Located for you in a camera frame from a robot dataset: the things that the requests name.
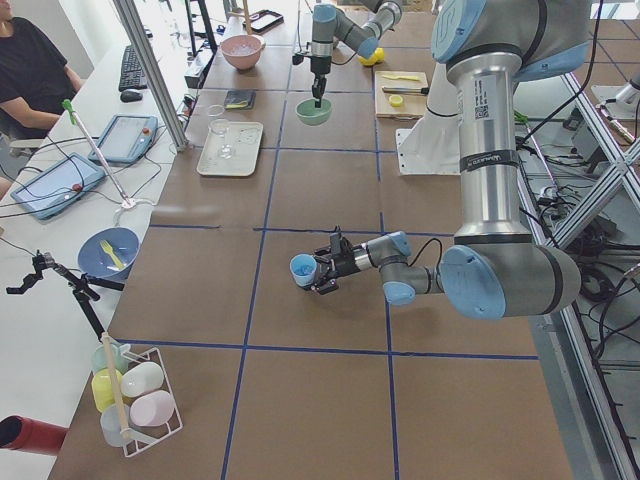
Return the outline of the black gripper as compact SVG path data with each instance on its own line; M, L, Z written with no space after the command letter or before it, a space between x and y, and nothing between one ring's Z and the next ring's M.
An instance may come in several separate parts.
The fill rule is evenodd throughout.
M329 235L329 244L313 253L317 269L313 284L303 286L305 291L326 295L339 289L337 280L370 268L366 244L352 244L343 236L339 226Z
M316 108L321 107L321 98L324 96L326 77L331 71L332 42L328 43L310 41L305 50L299 50L292 56L292 64L300 65L305 58L311 63L311 72L315 75L312 85L312 94Z

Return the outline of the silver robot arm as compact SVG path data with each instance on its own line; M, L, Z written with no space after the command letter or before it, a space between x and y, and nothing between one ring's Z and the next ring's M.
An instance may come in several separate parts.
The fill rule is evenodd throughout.
M305 48L300 47L294 54L292 63L300 64L304 58L310 60L314 75L311 92L314 107L322 107L326 88L326 76L331 71L334 41L348 46L356 55L369 59L376 51L380 38L393 29L402 18L399 1L362 1L374 16L362 26L356 24L346 14L329 3L317 3L312 10L311 40Z
M589 48L587 1L447 1L431 52L452 85L463 223L434 268L409 263L404 233L354 245L340 232L318 249L300 287L325 294L376 269L389 304L442 293L462 315L545 315L578 295L580 273L562 250L536 245L519 219L513 93L521 82L577 69Z

